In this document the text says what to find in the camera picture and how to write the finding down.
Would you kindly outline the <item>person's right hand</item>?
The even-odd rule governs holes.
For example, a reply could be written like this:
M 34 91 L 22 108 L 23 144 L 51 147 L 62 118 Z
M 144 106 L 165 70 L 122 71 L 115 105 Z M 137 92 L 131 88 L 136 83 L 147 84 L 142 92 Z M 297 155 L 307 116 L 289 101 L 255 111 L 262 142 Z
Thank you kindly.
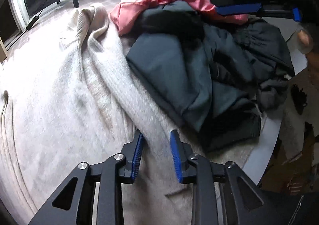
M 315 37 L 317 33 L 318 31 L 311 25 L 298 24 L 297 47 L 302 54 L 318 53 L 318 37 Z

